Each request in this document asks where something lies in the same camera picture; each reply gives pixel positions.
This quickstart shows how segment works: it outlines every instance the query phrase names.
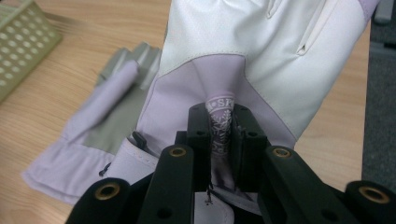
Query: gray surface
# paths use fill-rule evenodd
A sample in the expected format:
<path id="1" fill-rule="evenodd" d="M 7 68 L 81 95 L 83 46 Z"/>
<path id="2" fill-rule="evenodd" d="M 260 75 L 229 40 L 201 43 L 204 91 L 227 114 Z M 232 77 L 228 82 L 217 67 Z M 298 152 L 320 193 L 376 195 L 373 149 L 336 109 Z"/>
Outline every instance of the gray surface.
<path id="1" fill-rule="evenodd" d="M 394 0 L 381 0 L 376 7 L 374 21 L 379 24 L 387 24 L 392 17 Z"/>
<path id="2" fill-rule="evenodd" d="M 396 6 L 387 26 L 372 23 L 362 178 L 396 192 Z"/>
<path id="3" fill-rule="evenodd" d="M 372 23 L 370 38 L 374 42 L 396 44 L 396 4 L 393 5 L 392 20 L 388 25 Z"/>

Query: mounting hole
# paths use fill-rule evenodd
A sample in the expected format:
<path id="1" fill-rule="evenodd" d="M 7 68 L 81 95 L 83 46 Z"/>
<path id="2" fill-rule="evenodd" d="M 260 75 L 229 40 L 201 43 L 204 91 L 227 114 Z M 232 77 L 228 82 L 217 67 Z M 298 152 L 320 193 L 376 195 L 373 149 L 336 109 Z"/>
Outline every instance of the mounting hole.
<path id="1" fill-rule="evenodd" d="M 43 32 L 40 31 L 40 30 L 35 31 L 35 33 L 36 33 L 37 35 L 39 35 L 39 36 L 42 36 L 42 35 L 43 35 Z"/>
<path id="2" fill-rule="evenodd" d="M 101 186 L 95 192 L 95 198 L 97 200 L 108 200 L 119 194 L 120 192 L 120 185 L 116 182 L 106 183 Z"/>
<path id="3" fill-rule="evenodd" d="M 25 65 L 26 65 L 26 61 L 20 60 L 20 61 L 18 61 L 18 64 L 19 64 L 20 66 L 25 66 Z"/>
<path id="4" fill-rule="evenodd" d="M 322 216 L 323 216 L 324 218 L 326 218 L 326 219 L 329 220 L 329 221 L 336 222 L 336 221 L 339 220 L 337 214 L 335 214 L 335 213 L 334 213 L 333 211 L 331 211 L 331 210 L 323 209 L 323 210 L 321 210 L 321 214 L 322 214 Z"/>
<path id="5" fill-rule="evenodd" d="M 29 21 L 29 18 L 28 18 L 27 16 L 25 16 L 25 15 L 22 15 L 22 16 L 21 16 L 21 19 L 22 19 L 23 21 Z"/>
<path id="6" fill-rule="evenodd" d="M 29 9 L 29 10 L 27 11 L 27 13 L 28 13 L 29 15 L 31 15 L 31 16 L 34 16 L 34 15 L 35 15 L 35 12 L 34 12 L 33 10 L 31 10 L 31 9 Z"/>
<path id="7" fill-rule="evenodd" d="M 389 203 L 390 201 L 386 193 L 373 187 L 362 186 L 359 188 L 359 193 L 374 203 Z"/>
<path id="8" fill-rule="evenodd" d="M 4 33 L 1 33 L 0 34 L 0 39 L 6 40 L 6 39 L 8 39 L 8 36 L 6 34 L 4 34 Z"/>
<path id="9" fill-rule="evenodd" d="M 249 132 L 249 133 L 247 133 L 247 135 L 255 137 L 255 136 L 257 136 L 257 133 Z"/>
<path id="10" fill-rule="evenodd" d="M 30 34 L 29 29 L 26 29 L 26 28 L 23 28 L 23 29 L 22 29 L 22 32 L 23 32 L 25 35 L 29 35 L 29 34 Z"/>
<path id="11" fill-rule="evenodd" d="M 28 26 L 29 26 L 30 28 L 32 28 L 32 29 L 35 29 L 35 28 L 36 28 L 35 24 L 32 23 L 32 22 L 30 22 Z"/>
<path id="12" fill-rule="evenodd" d="M 29 37 L 29 39 L 32 40 L 33 42 L 36 42 L 36 41 L 37 41 L 37 37 L 35 37 L 34 35 L 31 35 L 31 36 Z"/>
<path id="13" fill-rule="evenodd" d="M 15 35 L 15 38 L 19 41 L 23 40 L 23 36 L 22 35 Z"/>
<path id="14" fill-rule="evenodd" d="M 13 23 L 14 23 L 14 25 L 16 27 L 21 27 L 22 26 L 22 23 L 20 21 L 14 21 Z"/>
<path id="15" fill-rule="evenodd" d="M 182 147 L 175 147 L 169 151 L 169 154 L 173 157 L 182 157 L 186 155 L 186 153 L 187 153 L 186 149 Z"/>
<path id="16" fill-rule="evenodd" d="M 20 69 L 19 67 L 17 67 L 17 66 L 13 66 L 13 67 L 11 68 L 11 70 L 12 70 L 14 73 L 19 73 L 19 72 L 21 71 L 21 69 Z"/>
<path id="17" fill-rule="evenodd" d="M 168 219 L 173 215 L 172 209 L 170 208 L 160 208 L 157 212 L 157 217 L 161 219 Z"/>
<path id="18" fill-rule="evenodd" d="M 17 43 L 13 40 L 8 41 L 8 44 L 10 47 L 15 48 L 17 46 Z"/>
<path id="19" fill-rule="evenodd" d="M 10 67 L 12 65 L 12 63 L 10 61 L 5 60 L 5 61 L 3 61 L 3 65 Z"/>
<path id="20" fill-rule="evenodd" d="M 32 60 L 33 57 L 32 57 L 32 55 L 30 55 L 30 54 L 25 54 L 25 59 L 26 59 L 26 60 Z"/>
<path id="21" fill-rule="evenodd" d="M 8 27 L 6 28 L 6 30 L 7 30 L 9 33 L 11 33 L 11 34 L 15 32 L 15 29 L 12 28 L 11 26 L 8 26 Z"/>
<path id="22" fill-rule="evenodd" d="M 32 45 L 29 43 L 29 42 L 27 42 L 27 41 L 24 41 L 23 42 L 23 45 L 26 47 L 26 48 L 30 48 Z"/>
<path id="23" fill-rule="evenodd" d="M 35 48 L 30 49 L 30 51 L 31 51 L 33 54 L 37 54 L 37 53 L 38 53 L 38 49 L 35 49 Z"/>
<path id="24" fill-rule="evenodd" d="M 287 158 L 291 156 L 291 153 L 284 148 L 275 148 L 273 153 L 280 158 Z"/>
<path id="25" fill-rule="evenodd" d="M 11 54 L 11 55 L 9 55 L 9 57 L 10 57 L 12 60 L 18 60 L 18 55 L 16 55 L 16 54 Z"/>
<path id="26" fill-rule="evenodd" d="M 203 131 L 198 131 L 197 134 L 200 135 L 200 136 L 202 136 L 202 135 L 205 134 L 205 132 L 203 132 Z"/>
<path id="27" fill-rule="evenodd" d="M 5 54 L 8 54 L 8 53 L 9 53 L 9 48 L 2 47 L 2 48 L 1 48 L 1 51 L 2 51 L 3 53 L 5 53 Z"/>
<path id="28" fill-rule="evenodd" d="M 20 53 L 20 54 L 23 54 L 24 53 L 24 49 L 23 48 L 17 48 L 17 52 Z"/>
<path id="29" fill-rule="evenodd" d="M 7 74 L 5 75 L 5 77 L 8 78 L 8 79 L 14 78 L 14 76 L 12 76 L 12 74 L 10 74 L 10 73 L 7 73 Z"/>
<path id="30" fill-rule="evenodd" d="M 41 20 L 41 18 L 39 18 L 39 17 L 36 17 L 36 18 L 35 18 L 35 21 L 36 21 L 37 23 L 43 22 L 43 20 Z"/>

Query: green plastic basket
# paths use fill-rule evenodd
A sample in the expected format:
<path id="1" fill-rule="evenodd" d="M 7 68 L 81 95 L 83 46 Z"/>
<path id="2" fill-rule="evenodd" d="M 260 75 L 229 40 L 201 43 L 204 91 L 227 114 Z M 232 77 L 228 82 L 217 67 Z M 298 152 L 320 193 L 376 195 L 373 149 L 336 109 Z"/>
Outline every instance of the green plastic basket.
<path id="1" fill-rule="evenodd" d="M 0 102 L 61 38 L 33 0 L 0 3 Z"/>

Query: brass insert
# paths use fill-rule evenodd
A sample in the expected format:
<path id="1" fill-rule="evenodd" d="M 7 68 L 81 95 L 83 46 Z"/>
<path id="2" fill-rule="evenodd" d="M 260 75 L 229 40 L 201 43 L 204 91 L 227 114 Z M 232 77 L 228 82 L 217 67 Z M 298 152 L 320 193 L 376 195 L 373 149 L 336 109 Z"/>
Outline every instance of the brass insert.
<path id="1" fill-rule="evenodd" d="M 366 199 L 374 203 L 389 203 L 390 198 L 384 192 L 373 187 L 362 186 L 359 188 L 359 193 L 363 195 Z"/>
<path id="2" fill-rule="evenodd" d="M 187 153 L 186 149 L 182 147 L 175 147 L 169 151 L 169 154 L 173 157 L 182 157 L 186 155 L 186 153 Z"/>
<path id="3" fill-rule="evenodd" d="M 106 183 L 101 186 L 95 192 L 95 198 L 97 200 L 108 200 L 119 194 L 120 192 L 120 185 L 116 182 Z"/>
<path id="4" fill-rule="evenodd" d="M 284 148 L 275 148 L 273 150 L 273 153 L 274 153 L 274 155 L 281 157 L 281 158 L 287 158 L 287 157 L 291 156 L 291 153 Z"/>

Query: wooden table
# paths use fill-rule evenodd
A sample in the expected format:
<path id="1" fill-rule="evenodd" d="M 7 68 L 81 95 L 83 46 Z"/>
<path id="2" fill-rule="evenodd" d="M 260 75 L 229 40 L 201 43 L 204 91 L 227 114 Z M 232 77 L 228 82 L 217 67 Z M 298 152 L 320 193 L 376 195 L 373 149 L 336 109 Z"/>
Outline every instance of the wooden table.
<path id="1" fill-rule="evenodd" d="M 163 46 L 170 0 L 36 0 L 64 36 L 60 45 L 0 104 L 0 223 L 62 223 L 72 208 L 30 189 L 21 172 L 58 137 L 118 49 Z M 361 178 L 369 29 L 297 144 L 338 189 Z"/>

